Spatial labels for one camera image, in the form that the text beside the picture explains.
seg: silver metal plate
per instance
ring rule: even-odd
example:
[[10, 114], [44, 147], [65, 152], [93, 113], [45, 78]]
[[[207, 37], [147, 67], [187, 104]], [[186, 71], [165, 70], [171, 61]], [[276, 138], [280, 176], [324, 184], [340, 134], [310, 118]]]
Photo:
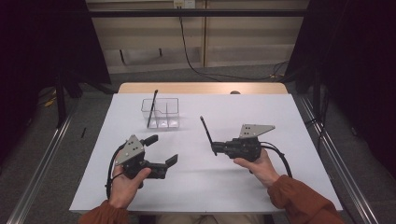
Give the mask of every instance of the silver metal plate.
[[145, 148], [140, 143], [139, 139], [132, 134], [129, 140], [125, 143], [124, 148], [120, 151], [120, 155], [116, 160], [116, 165], [123, 164], [136, 155], [145, 151]]
[[263, 133], [268, 133], [274, 128], [274, 125], [244, 124], [242, 125], [239, 138], [257, 137]]

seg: power outlet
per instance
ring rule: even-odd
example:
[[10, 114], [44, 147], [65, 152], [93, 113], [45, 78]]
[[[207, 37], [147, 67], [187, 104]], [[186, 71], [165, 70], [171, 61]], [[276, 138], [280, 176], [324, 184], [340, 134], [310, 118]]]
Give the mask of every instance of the power outlet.
[[184, 8], [195, 8], [195, 0], [185, 0]]
[[174, 0], [174, 8], [184, 8], [184, 0]]

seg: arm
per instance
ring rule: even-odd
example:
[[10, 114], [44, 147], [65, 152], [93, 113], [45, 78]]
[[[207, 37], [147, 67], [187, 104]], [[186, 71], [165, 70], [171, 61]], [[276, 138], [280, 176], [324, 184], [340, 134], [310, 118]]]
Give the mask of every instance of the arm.
[[332, 202], [298, 180], [279, 176], [265, 149], [254, 162], [241, 158], [233, 161], [248, 168], [268, 188], [271, 202], [286, 210], [290, 223], [344, 223]]
[[[121, 174], [123, 168], [115, 166], [113, 176]], [[79, 224], [118, 224], [128, 223], [128, 211], [126, 208], [134, 199], [140, 183], [149, 176], [151, 170], [145, 168], [134, 179], [125, 175], [119, 175], [113, 180], [110, 199], [90, 212], [84, 214], [78, 221]]]

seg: mesh pen holder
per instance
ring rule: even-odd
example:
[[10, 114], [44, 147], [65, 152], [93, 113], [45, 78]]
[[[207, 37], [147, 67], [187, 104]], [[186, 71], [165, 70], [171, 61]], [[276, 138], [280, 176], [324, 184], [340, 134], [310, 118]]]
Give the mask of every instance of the mesh pen holder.
[[142, 102], [142, 114], [146, 125], [150, 129], [158, 128], [178, 128], [178, 99], [177, 98], [156, 98], [154, 107], [149, 118], [152, 106], [152, 99], [144, 99]]

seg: rust-colored shirt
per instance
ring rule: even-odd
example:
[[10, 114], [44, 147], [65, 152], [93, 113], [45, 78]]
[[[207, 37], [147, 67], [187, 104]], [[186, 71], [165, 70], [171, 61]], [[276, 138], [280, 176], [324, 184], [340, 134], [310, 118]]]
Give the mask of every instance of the rust-colored shirt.
[[[344, 223], [332, 202], [301, 181], [282, 175], [267, 191], [273, 205], [286, 210], [291, 224]], [[83, 215], [78, 223], [128, 223], [128, 211], [114, 208], [104, 201], [99, 207]]]

